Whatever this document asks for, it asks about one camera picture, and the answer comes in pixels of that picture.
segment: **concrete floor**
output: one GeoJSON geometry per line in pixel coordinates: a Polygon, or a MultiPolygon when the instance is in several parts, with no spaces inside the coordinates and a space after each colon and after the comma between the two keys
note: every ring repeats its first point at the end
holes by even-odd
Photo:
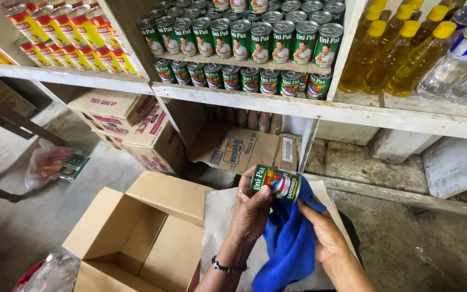
{"type": "MultiPolygon", "coordinates": [[[[144,171],[130,155],[101,142],[71,113],[55,121],[53,131],[69,146],[90,153],[91,160],[74,182],[59,180],[26,193],[24,172],[37,140],[26,141],[0,128],[0,188],[27,196],[16,204],[0,200],[0,291],[9,291],[22,273],[48,253],[62,251],[62,242],[102,187],[125,191],[144,171]]],[[[330,148],[338,152],[341,147],[351,148],[341,144],[330,148]]],[[[312,159],[332,173],[325,165],[326,157],[312,159]]],[[[336,167],[333,171],[346,170],[336,167]]],[[[231,177],[224,178],[229,185],[231,177]]],[[[399,187],[423,192],[416,180],[399,187]]],[[[331,193],[356,227],[365,269],[379,290],[467,290],[467,217],[437,212],[415,217],[400,204],[331,193]],[[416,256],[416,247],[437,267],[416,256]]]]}

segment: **yellow bottle cap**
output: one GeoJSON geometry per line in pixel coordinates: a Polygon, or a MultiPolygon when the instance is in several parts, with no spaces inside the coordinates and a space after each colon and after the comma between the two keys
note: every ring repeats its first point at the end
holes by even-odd
{"type": "Polygon", "coordinates": [[[423,2],[425,0],[408,0],[408,3],[409,5],[412,5],[414,10],[419,10],[421,9],[421,5],[423,5],[423,2]]]}
{"type": "Polygon", "coordinates": [[[367,20],[378,20],[379,17],[381,16],[381,11],[383,10],[383,7],[373,5],[370,6],[367,10],[367,13],[365,14],[365,19],[367,20]]]}
{"type": "Polygon", "coordinates": [[[403,24],[403,27],[399,30],[399,34],[404,36],[404,37],[413,37],[416,35],[417,30],[421,26],[420,23],[418,23],[415,20],[408,20],[403,24]]]}
{"type": "Polygon", "coordinates": [[[385,8],[388,0],[374,0],[372,5],[381,6],[381,9],[385,8]]]}
{"type": "Polygon", "coordinates": [[[449,8],[443,5],[436,5],[430,10],[426,19],[430,19],[433,21],[441,21],[448,13],[449,8]]]}
{"type": "Polygon", "coordinates": [[[374,20],[367,30],[367,34],[371,37],[379,37],[383,34],[386,28],[386,22],[383,20],[374,20]]]}
{"type": "Polygon", "coordinates": [[[443,21],[433,30],[433,35],[442,39],[449,38],[456,28],[457,24],[451,21],[443,21]]]}
{"type": "Polygon", "coordinates": [[[412,16],[412,13],[413,13],[413,5],[404,4],[404,5],[399,6],[395,17],[401,20],[407,20],[407,19],[410,19],[410,16],[412,16]]]}

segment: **blue cloth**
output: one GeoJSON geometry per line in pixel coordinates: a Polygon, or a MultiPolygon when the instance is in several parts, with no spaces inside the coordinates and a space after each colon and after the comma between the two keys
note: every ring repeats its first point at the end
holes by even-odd
{"type": "MultiPolygon", "coordinates": [[[[313,201],[313,190],[302,177],[298,198],[320,213],[326,208],[313,201]]],[[[313,224],[300,213],[297,203],[275,200],[268,217],[264,239],[269,261],[257,273],[253,292],[279,292],[302,280],[315,270],[315,233],[313,224]]]]}

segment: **hand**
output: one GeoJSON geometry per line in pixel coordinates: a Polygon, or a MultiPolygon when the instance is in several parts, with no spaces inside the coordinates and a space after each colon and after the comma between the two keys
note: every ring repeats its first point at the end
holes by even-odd
{"type": "Polygon", "coordinates": [[[229,236],[246,243],[254,243],[263,234],[273,202],[267,185],[256,194],[251,190],[254,172],[255,166],[241,177],[229,233],[229,236]]]}
{"type": "Polygon", "coordinates": [[[334,223],[329,211],[320,214],[302,200],[298,200],[298,207],[300,212],[313,223],[316,236],[315,259],[317,261],[325,263],[333,258],[352,255],[345,237],[334,223]]]}

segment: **forearm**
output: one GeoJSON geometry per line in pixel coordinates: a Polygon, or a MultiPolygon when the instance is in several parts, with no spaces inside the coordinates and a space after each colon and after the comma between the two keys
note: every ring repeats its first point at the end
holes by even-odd
{"type": "MultiPolygon", "coordinates": [[[[241,268],[246,264],[254,243],[228,234],[215,260],[222,267],[241,268]]],[[[211,265],[195,292],[230,292],[237,289],[241,273],[227,273],[211,265]]]]}
{"type": "Polygon", "coordinates": [[[348,251],[322,263],[337,292],[376,292],[357,258],[348,251]]]}

